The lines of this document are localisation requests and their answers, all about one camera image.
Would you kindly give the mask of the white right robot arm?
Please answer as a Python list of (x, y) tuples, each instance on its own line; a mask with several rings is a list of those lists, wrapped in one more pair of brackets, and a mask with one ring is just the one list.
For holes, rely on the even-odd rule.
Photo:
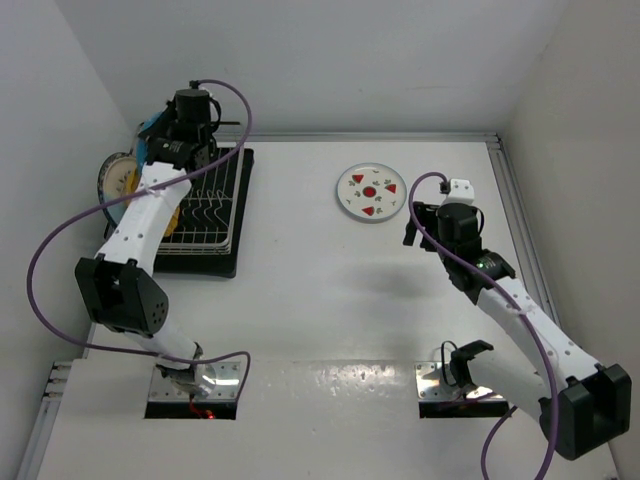
[(529, 361), (511, 363), (497, 347), (475, 340), (455, 349), (443, 378), (459, 390), (487, 387), (540, 425), (556, 452), (575, 460), (626, 433), (632, 380), (618, 364), (603, 365), (571, 340), (536, 304), (499, 254), (483, 248), (478, 208), (415, 202), (404, 245), (418, 233), (438, 253), (452, 284), (492, 318)]

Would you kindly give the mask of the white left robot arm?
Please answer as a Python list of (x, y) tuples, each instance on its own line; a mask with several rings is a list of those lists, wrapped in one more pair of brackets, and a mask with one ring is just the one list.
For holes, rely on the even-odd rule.
[(215, 388), (201, 346), (169, 316), (169, 299), (153, 278), (158, 248), (192, 187), (186, 174), (212, 161), (211, 98), (191, 86), (177, 91), (138, 134), (136, 198), (94, 258), (75, 277), (92, 321), (155, 355), (160, 374), (191, 397)]

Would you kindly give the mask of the watermelon pattern white plate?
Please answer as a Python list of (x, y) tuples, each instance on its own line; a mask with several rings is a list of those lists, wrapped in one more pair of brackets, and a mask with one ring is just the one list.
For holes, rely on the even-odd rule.
[(342, 211), (354, 220), (382, 223), (398, 214), (408, 189), (402, 176), (379, 163), (361, 163), (345, 170), (336, 183)]

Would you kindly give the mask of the blue polka dot plate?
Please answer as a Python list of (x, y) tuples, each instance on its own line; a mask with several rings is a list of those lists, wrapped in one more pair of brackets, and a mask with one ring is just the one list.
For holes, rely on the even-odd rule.
[(156, 112), (152, 114), (147, 120), (141, 122), (137, 127), (136, 133), (134, 134), (133, 147), (132, 147), (132, 156), (136, 160), (136, 168), (138, 172), (141, 172), (144, 164), (147, 160), (147, 155), (149, 151), (149, 140), (148, 136), (141, 136), (141, 134), (151, 128), (157, 120), (161, 117), (161, 112)]

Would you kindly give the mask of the yellow polka dot plate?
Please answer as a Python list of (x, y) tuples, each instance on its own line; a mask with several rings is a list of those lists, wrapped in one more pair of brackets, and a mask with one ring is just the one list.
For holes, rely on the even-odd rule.
[(170, 236), (179, 222), (183, 192), (179, 185), (153, 190), (147, 186), (144, 177), (134, 169), (126, 177), (121, 199), (126, 203), (121, 230), (134, 227), (138, 239), (154, 242), (159, 245), (162, 238)]

